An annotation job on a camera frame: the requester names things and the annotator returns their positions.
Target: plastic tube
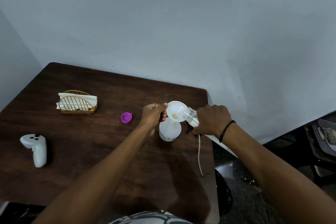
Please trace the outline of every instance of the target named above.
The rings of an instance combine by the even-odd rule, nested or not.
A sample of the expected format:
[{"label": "plastic tube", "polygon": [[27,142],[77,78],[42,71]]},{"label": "plastic tube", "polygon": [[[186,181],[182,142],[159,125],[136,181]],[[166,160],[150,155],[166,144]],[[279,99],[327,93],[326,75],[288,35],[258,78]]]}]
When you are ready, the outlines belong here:
[{"label": "plastic tube", "polygon": [[[200,124],[197,118],[197,112],[190,107],[188,107],[187,112],[184,113],[183,119],[185,119],[192,127],[197,127]],[[205,135],[205,136],[210,138],[212,141],[214,141],[216,144],[227,150],[232,155],[236,156],[236,154],[234,154],[232,150],[230,150],[225,144],[221,143],[215,136],[212,135]]]}]

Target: black wristband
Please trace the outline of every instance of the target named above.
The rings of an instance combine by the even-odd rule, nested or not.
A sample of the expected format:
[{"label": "black wristband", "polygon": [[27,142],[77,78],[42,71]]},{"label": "black wristband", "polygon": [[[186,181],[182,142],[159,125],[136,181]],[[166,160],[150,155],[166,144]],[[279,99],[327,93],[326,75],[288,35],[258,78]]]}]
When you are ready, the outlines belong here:
[{"label": "black wristband", "polygon": [[236,122],[235,122],[234,120],[231,120],[231,121],[229,122],[229,124],[226,125],[226,127],[224,128],[222,134],[221,134],[220,137],[219,137],[219,142],[220,142],[220,143],[221,143],[222,140],[223,140],[223,137],[224,137],[224,134],[225,134],[226,130],[228,129],[228,127],[229,127],[232,123],[236,123]]}]

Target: spray bottle label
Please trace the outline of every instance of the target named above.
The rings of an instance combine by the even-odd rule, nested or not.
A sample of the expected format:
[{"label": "spray bottle label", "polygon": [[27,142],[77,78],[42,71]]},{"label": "spray bottle label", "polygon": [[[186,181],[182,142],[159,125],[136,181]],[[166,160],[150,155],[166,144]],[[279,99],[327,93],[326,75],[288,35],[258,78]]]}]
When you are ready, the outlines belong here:
[{"label": "spray bottle label", "polygon": [[174,141],[177,137],[175,138],[168,138],[168,137],[165,137],[161,131],[159,130],[159,136],[161,137],[162,140],[166,141],[166,142],[171,142],[171,141]]}]

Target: wooden table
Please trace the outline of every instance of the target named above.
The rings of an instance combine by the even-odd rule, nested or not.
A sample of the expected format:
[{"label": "wooden table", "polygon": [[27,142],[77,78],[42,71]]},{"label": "wooden table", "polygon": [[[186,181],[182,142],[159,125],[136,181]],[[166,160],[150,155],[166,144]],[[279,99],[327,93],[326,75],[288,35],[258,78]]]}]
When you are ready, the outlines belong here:
[{"label": "wooden table", "polygon": [[[81,90],[98,97],[94,114],[61,114],[58,93]],[[97,164],[137,126],[142,107],[179,100],[194,109],[207,102],[203,89],[50,63],[0,113],[0,200],[48,205],[79,175]],[[133,113],[129,124],[123,112]],[[191,222],[218,223],[212,143],[186,134],[187,124],[173,142],[156,131],[141,148],[109,207],[129,215],[164,209]],[[19,141],[39,133],[48,140],[52,162],[36,168],[33,154]]]}]

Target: right hand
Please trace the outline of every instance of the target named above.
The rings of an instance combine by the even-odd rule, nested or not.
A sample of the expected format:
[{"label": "right hand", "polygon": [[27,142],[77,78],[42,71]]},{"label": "right hand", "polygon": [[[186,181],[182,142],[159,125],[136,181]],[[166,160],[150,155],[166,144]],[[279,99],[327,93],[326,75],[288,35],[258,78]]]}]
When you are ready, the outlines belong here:
[{"label": "right hand", "polygon": [[199,125],[193,129],[193,133],[214,135],[217,138],[232,120],[228,109],[223,105],[206,105],[197,110],[197,117]]}]

